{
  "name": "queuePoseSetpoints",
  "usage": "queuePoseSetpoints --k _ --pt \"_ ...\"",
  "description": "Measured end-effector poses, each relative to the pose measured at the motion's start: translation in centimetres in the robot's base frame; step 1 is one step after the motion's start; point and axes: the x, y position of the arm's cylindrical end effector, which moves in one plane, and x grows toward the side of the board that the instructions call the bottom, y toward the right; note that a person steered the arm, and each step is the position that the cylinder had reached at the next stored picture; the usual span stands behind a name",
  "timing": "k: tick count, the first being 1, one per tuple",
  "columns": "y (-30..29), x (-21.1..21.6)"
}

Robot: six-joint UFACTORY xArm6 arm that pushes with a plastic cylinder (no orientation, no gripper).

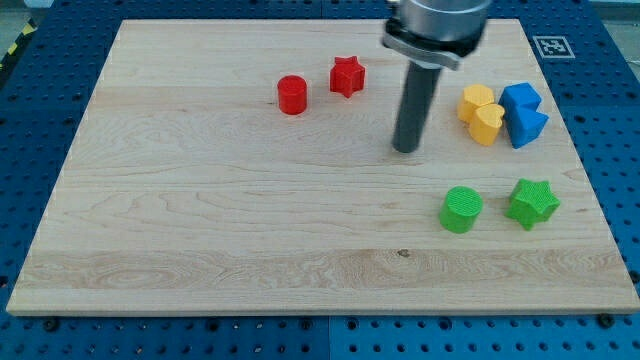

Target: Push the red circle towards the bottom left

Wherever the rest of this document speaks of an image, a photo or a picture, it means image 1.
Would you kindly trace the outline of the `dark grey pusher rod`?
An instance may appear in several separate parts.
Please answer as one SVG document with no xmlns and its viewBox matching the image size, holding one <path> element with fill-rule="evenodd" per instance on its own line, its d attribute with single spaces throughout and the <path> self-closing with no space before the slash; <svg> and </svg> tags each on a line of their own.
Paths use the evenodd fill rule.
<svg viewBox="0 0 640 360">
<path fill-rule="evenodd" d="M 409 63 L 392 137 L 396 151 L 412 153 L 418 149 L 440 73 L 440 68 Z"/>
</svg>

